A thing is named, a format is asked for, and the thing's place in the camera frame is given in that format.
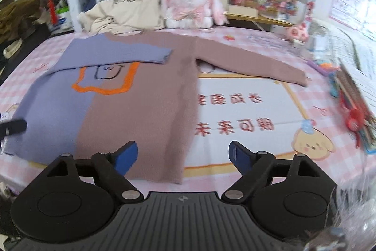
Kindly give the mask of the cream garment pile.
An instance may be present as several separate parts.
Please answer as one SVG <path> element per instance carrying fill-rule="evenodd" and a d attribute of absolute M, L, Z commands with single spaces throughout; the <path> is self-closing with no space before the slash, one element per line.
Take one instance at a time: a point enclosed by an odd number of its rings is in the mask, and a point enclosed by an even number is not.
<path fill-rule="evenodd" d="M 160 0 L 106 0 L 81 12 L 77 20 L 83 31 L 94 35 L 110 32 L 124 34 L 165 27 Z"/>

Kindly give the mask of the cream wrist watch band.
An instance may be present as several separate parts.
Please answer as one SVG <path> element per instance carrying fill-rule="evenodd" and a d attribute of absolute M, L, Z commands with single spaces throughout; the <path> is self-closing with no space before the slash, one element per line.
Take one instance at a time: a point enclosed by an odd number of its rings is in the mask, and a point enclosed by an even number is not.
<path fill-rule="evenodd" d="M 5 59 L 9 60 L 12 58 L 22 47 L 23 40 L 22 38 L 19 38 L 18 40 L 15 40 L 11 44 L 9 44 L 4 50 L 3 50 L 3 56 Z"/>

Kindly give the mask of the colourful bead ornament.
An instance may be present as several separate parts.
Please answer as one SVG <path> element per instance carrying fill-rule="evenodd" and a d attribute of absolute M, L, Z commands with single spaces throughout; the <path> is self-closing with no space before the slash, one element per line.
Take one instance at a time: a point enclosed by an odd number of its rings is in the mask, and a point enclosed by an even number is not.
<path fill-rule="evenodd" d="M 298 0 L 257 0 L 258 11 L 262 16 L 288 20 L 298 12 Z"/>

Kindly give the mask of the pink checkered desk mat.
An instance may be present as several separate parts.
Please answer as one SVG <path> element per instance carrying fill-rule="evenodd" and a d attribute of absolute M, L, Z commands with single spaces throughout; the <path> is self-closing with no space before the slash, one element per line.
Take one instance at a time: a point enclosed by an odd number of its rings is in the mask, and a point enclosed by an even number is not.
<path fill-rule="evenodd" d="M 340 105 L 329 92 L 329 82 L 299 58 L 288 54 L 283 43 L 265 33 L 219 27 L 196 31 L 196 36 L 232 47 L 246 48 L 305 70 L 307 87 L 274 80 L 243 78 L 216 70 L 199 79 L 200 119 L 185 162 L 181 184 L 137 180 L 136 187 L 149 191 L 224 192 L 239 173 L 230 163 L 228 146 L 237 140 L 251 150 L 266 150 L 289 159 L 296 140 L 303 139 L 302 121 L 313 120 L 318 139 L 330 139 L 319 166 L 336 182 L 344 183 L 363 172 L 375 171 L 375 156 L 356 147 L 348 132 Z"/>

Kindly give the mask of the white green pen cup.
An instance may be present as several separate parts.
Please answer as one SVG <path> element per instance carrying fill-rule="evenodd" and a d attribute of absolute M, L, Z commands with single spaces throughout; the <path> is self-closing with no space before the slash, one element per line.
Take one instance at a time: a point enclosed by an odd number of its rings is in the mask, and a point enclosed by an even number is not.
<path fill-rule="evenodd" d="M 68 6 L 57 9 L 56 14 L 61 29 L 69 30 L 72 28 L 73 23 Z"/>

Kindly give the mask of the olive brown cloth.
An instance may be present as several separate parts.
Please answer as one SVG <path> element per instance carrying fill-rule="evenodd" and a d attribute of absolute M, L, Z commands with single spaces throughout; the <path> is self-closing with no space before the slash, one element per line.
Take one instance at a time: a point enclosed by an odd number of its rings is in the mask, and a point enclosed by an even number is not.
<path fill-rule="evenodd" d="M 1 8 L 1 43 L 18 38 L 21 23 L 40 16 L 40 0 L 18 0 Z"/>

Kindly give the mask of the small pink pig toy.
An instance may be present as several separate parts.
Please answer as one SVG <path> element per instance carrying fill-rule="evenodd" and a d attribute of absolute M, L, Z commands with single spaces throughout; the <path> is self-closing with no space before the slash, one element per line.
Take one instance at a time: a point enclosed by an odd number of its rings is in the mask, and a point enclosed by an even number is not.
<path fill-rule="evenodd" d="M 301 42 L 307 42 L 309 39 L 309 32 L 305 22 L 293 25 L 286 31 L 286 38 L 289 41 L 298 40 Z"/>

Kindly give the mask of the red tassel ornament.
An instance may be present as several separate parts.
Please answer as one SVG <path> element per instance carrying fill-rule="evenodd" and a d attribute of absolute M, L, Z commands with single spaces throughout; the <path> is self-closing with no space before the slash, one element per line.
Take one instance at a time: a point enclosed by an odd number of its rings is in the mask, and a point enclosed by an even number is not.
<path fill-rule="evenodd" d="M 48 8 L 50 11 L 50 19 L 53 26 L 57 26 L 59 24 L 56 12 L 55 12 L 55 6 L 53 0 L 48 0 Z"/>

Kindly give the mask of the mauve and lavender sweater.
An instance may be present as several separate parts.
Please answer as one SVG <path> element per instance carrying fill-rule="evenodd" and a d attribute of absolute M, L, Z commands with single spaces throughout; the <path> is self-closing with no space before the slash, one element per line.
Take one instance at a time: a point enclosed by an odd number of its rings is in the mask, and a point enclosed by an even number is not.
<path fill-rule="evenodd" d="M 304 71 L 242 48 L 194 36 L 145 31 L 75 39 L 35 80 L 15 119 L 24 132 L 4 151 L 48 165 L 59 155 L 87 159 L 129 141 L 138 158 L 127 174 L 181 183 L 198 123 L 198 61 L 242 75 L 306 86 Z"/>

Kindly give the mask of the white pink plush bunny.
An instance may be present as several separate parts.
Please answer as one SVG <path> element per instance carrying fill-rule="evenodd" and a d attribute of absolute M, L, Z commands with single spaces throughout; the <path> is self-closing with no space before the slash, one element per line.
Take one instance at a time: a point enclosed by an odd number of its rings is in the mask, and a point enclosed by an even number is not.
<path fill-rule="evenodd" d="M 209 29 L 228 23 L 220 0 L 161 0 L 168 29 Z"/>

